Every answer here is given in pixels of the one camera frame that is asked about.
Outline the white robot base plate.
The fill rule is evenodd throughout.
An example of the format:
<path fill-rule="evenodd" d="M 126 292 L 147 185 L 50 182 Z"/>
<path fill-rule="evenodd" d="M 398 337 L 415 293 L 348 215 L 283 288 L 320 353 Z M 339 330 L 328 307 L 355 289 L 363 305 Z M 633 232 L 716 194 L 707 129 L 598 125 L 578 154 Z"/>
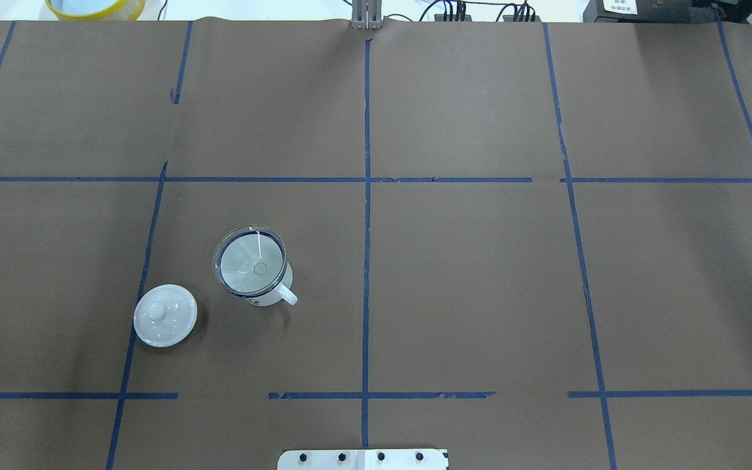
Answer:
<path fill-rule="evenodd" d="M 447 450 L 436 448 L 290 450 L 277 469 L 448 469 Z"/>

